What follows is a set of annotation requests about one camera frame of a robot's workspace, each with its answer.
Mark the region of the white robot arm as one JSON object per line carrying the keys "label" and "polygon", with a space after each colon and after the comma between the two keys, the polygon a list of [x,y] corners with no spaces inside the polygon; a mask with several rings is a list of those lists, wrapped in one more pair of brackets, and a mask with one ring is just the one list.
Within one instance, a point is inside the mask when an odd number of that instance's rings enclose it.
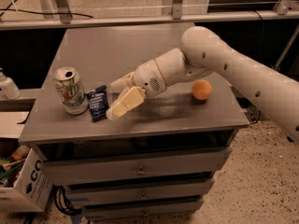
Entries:
{"label": "white robot arm", "polygon": [[209,29],[187,29],[180,47],[139,65],[110,84],[118,98],[106,116],[115,120],[177,83],[216,72],[299,142],[299,82],[234,50]]}

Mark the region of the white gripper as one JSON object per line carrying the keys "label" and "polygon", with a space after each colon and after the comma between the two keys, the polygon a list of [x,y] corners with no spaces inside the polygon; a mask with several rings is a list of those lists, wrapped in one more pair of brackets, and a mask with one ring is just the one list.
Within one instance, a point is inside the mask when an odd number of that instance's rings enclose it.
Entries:
{"label": "white gripper", "polygon": [[120,95],[107,110],[106,117],[116,120],[141,105],[146,95],[154,97],[166,91],[167,86],[156,61],[150,60],[139,65],[134,72],[113,81],[110,88]]}

